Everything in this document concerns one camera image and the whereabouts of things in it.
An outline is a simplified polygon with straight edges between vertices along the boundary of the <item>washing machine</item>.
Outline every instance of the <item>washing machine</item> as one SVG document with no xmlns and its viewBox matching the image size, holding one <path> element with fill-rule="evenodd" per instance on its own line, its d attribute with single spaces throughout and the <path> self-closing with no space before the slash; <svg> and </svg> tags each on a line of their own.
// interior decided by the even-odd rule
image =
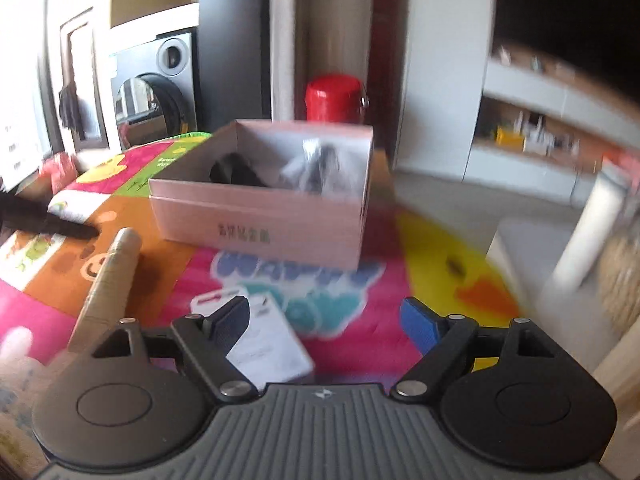
<svg viewBox="0 0 640 480">
<path fill-rule="evenodd" d="M 117 52 L 111 63 L 124 148 L 197 131 L 194 29 Z"/>
</svg>

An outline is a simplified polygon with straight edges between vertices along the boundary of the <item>yellow object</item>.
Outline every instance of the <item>yellow object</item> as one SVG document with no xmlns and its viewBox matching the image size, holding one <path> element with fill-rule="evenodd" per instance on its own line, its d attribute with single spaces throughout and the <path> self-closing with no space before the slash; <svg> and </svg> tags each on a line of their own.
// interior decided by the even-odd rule
<svg viewBox="0 0 640 480">
<path fill-rule="evenodd" d="M 506 327 L 519 308 L 484 254 L 434 222 L 409 211 L 396 215 L 412 294 L 441 316 L 463 314 L 480 325 Z M 476 369 L 495 359 L 476 360 Z"/>
<path fill-rule="evenodd" d="M 121 166 L 120 163 L 124 160 L 124 155 L 112 156 L 109 160 L 106 160 L 102 164 L 98 164 L 95 168 L 91 168 L 86 173 L 80 175 L 76 182 L 78 184 L 92 184 L 94 182 L 100 182 L 107 180 L 112 176 L 119 174 L 121 171 L 127 169 L 126 166 Z"/>
<path fill-rule="evenodd" d="M 524 148 L 524 137 L 515 133 L 513 130 L 505 130 L 502 126 L 498 126 L 495 134 L 495 143 L 505 148 Z"/>
<path fill-rule="evenodd" d="M 70 352 L 83 352 L 124 317 L 141 247 L 142 238 L 134 229 L 125 227 L 118 232 L 101 258 L 100 270 L 69 338 Z"/>
</svg>

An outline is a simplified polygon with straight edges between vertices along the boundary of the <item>white paper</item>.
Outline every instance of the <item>white paper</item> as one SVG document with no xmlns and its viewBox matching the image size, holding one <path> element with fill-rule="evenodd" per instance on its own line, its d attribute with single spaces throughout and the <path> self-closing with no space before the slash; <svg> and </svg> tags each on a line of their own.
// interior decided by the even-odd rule
<svg viewBox="0 0 640 480">
<path fill-rule="evenodd" d="M 213 291 L 191 301 L 191 310 L 209 316 L 235 296 L 249 299 L 249 327 L 227 358 L 259 390 L 313 373 L 314 364 L 270 294 L 249 296 L 242 287 Z"/>
</svg>

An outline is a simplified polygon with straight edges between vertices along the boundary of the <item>red container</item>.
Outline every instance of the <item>red container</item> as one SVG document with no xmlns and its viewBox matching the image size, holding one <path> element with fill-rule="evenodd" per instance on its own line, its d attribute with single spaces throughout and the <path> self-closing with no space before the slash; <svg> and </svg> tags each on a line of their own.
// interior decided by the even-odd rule
<svg viewBox="0 0 640 480">
<path fill-rule="evenodd" d="M 306 120 L 322 123 L 364 123 L 367 98 L 359 79 L 331 74 L 306 87 Z"/>
</svg>

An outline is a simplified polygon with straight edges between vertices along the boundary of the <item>metal screw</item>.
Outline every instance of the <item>metal screw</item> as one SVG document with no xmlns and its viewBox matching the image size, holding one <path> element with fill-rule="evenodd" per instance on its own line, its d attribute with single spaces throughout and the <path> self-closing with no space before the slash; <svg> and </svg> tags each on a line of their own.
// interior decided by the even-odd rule
<svg viewBox="0 0 640 480">
<path fill-rule="evenodd" d="M 417 397 L 427 392 L 427 385 L 420 381 L 402 381 L 396 384 L 396 392 L 404 397 Z"/>
<path fill-rule="evenodd" d="M 229 381 L 220 386 L 220 393 L 227 397 L 242 397 L 251 391 L 251 385 L 246 381 Z"/>
</svg>

